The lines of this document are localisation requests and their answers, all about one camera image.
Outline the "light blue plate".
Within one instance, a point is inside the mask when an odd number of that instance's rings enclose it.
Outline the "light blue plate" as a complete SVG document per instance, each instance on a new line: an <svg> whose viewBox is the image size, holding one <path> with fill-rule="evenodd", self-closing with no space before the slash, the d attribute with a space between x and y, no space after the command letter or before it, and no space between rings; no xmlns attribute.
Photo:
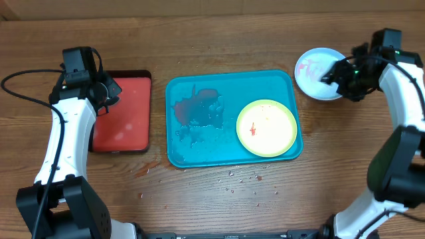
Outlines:
<svg viewBox="0 0 425 239"><path fill-rule="evenodd" d="M308 50L296 63L294 76L297 85L306 95L316 100L331 101L341 98L342 95L337 93L338 85L325 84L321 78L338 60L344 58L343 54L331 48Z"/></svg>

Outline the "yellow-green plate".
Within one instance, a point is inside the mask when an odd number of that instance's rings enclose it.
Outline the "yellow-green plate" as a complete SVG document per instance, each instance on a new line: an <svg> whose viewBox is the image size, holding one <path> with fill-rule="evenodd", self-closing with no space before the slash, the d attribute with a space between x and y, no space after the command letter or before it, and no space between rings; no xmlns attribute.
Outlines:
<svg viewBox="0 0 425 239"><path fill-rule="evenodd" d="M256 100L239 113L236 134L249 152L260 157L276 157L296 142L298 124L285 105L274 100Z"/></svg>

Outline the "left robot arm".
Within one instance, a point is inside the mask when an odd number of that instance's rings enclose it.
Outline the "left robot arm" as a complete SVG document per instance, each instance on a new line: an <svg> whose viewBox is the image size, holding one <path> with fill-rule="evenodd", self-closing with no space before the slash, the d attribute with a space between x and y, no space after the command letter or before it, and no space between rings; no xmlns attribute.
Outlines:
<svg viewBox="0 0 425 239"><path fill-rule="evenodd" d="M137 224L111 218L86 180L98 110L120 92L106 72L60 75L46 103L52 128L44 162L34 184L16 198L33 238L143 238Z"/></svg>

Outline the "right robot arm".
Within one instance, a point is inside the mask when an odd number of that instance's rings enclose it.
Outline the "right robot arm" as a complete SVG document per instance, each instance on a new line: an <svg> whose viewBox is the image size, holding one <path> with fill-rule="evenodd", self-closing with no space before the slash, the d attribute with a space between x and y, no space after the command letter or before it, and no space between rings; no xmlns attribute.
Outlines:
<svg viewBox="0 0 425 239"><path fill-rule="evenodd" d="M377 229L424 202L424 71L418 54L400 49L354 50L321 79L353 102L375 90L388 104L393 132L373 157L367 187L348 208L321 226L318 238L377 238Z"/></svg>

